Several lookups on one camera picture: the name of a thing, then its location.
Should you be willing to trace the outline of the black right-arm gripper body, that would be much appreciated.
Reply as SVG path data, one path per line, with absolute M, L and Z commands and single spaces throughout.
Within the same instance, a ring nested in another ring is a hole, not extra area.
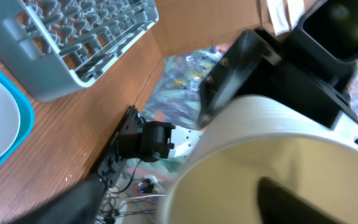
M 358 0 L 314 3 L 289 33 L 245 30 L 200 84 L 197 124 L 207 126 L 234 98 L 262 95 L 332 127 L 352 121 L 348 85 L 357 73 Z

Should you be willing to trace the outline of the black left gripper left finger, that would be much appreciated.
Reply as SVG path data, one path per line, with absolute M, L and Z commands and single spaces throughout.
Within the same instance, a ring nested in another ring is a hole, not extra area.
M 104 195 L 99 179 L 87 179 L 10 224 L 93 224 Z

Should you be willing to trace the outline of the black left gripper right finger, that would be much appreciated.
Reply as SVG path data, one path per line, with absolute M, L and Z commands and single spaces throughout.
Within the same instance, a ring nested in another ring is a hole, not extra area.
M 341 223 L 268 177 L 258 181 L 257 205 L 263 224 Z

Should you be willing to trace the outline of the white paper cup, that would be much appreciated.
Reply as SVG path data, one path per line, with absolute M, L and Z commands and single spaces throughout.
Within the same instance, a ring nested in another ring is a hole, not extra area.
M 205 129 L 158 211 L 160 223 L 262 223 L 268 177 L 341 223 L 358 223 L 358 125 L 327 128 L 264 96 L 227 105 Z

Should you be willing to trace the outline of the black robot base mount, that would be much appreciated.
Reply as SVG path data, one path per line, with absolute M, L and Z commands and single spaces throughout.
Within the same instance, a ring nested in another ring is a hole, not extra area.
M 175 147 L 172 137 L 175 128 L 172 123 L 146 121 L 134 105 L 128 107 L 92 171 L 102 183 L 112 187 L 127 160 L 156 162 L 166 159 Z

